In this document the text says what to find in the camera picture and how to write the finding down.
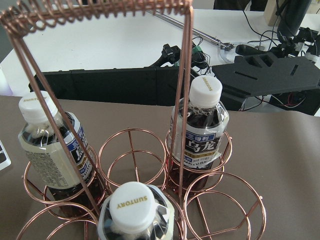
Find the tea bottle white cap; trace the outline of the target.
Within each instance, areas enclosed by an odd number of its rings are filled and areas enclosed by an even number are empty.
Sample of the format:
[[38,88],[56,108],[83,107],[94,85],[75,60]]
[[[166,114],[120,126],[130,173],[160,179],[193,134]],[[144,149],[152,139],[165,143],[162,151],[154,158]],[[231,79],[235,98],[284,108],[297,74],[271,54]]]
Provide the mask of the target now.
[[101,240],[172,240],[175,209],[151,184],[130,181],[103,202],[97,226]]

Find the black water bottle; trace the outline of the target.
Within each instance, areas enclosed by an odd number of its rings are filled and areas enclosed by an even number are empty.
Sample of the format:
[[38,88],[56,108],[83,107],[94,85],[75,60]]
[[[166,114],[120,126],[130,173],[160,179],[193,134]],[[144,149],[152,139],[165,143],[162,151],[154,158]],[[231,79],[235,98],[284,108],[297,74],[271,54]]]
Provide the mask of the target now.
[[299,30],[302,20],[311,5],[311,0],[284,0],[276,1],[276,15],[280,17],[277,27],[277,37],[294,37]]

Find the black foam case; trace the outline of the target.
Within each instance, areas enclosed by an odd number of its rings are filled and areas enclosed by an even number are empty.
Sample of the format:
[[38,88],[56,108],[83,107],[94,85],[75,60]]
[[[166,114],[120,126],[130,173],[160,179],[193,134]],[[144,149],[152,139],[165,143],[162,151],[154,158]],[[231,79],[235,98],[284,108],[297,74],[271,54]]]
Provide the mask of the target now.
[[304,56],[236,56],[234,63],[214,65],[212,71],[225,93],[243,98],[320,88],[320,69]]

